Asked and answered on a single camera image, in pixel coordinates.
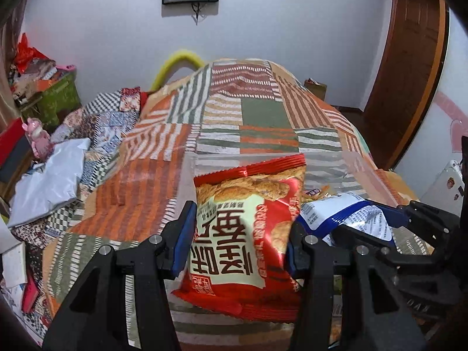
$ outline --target pink pig figurine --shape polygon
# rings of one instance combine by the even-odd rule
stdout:
[[[45,162],[52,153],[54,144],[50,142],[49,134],[42,129],[41,121],[28,117],[27,124],[23,123],[22,127],[31,142],[34,157]]]

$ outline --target red plastic bag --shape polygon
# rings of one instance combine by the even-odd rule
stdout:
[[[294,321],[300,286],[283,265],[305,171],[298,154],[196,177],[196,231],[173,293],[243,319]]]
[[[30,62],[34,58],[48,59],[48,57],[46,57],[36,48],[30,48],[27,46],[26,33],[23,33],[23,35],[21,36],[21,41],[18,43],[18,48],[15,56],[15,65],[20,74],[24,74]]]

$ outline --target yellow foam tube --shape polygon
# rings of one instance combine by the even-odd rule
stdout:
[[[191,64],[193,64],[197,69],[205,65],[205,62],[197,54],[189,50],[177,50],[162,65],[161,69],[158,72],[158,75],[156,75],[156,79],[154,79],[154,82],[151,85],[151,91],[157,91],[164,85],[167,74],[169,73],[171,68],[180,61],[188,61]]]

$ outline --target curtain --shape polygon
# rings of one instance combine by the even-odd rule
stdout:
[[[8,85],[8,72],[16,54],[26,1],[21,0],[0,29],[0,132],[20,116]]]

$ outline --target door frame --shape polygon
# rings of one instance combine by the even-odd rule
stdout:
[[[366,117],[366,111],[369,106],[372,105],[372,97],[376,93],[376,86],[380,83],[383,78],[383,66],[387,63],[388,55],[391,49],[391,41],[393,38],[393,33],[395,30],[395,19],[396,19],[396,7],[398,0],[392,0],[392,12],[390,15],[390,25],[388,28],[387,41],[385,43],[385,49],[382,55],[381,65],[378,69],[377,77],[375,78],[374,86],[372,88],[371,94],[369,96],[369,104],[364,108],[364,117]],[[411,141],[415,137],[423,119],[431,105],[432,98],[437,90],[438,81],[441,76],[445,53],[447,49],[448,42],[448,23],[449,23],[449,11],[448,6],[445,4],[445,0],[439,0],[439,31],[437,37],[437,45],[434,56],[434,61],[432,62],[431,72],[427,80],[423,95],[421,100],[416,108],[416,112],[409,123],[408,128],[403,134],[402,139],[399,141],[389,160],[385,163],[384,169],[388,170],[394,167],[398,161],[404,155],[404,152],[408,149]]]

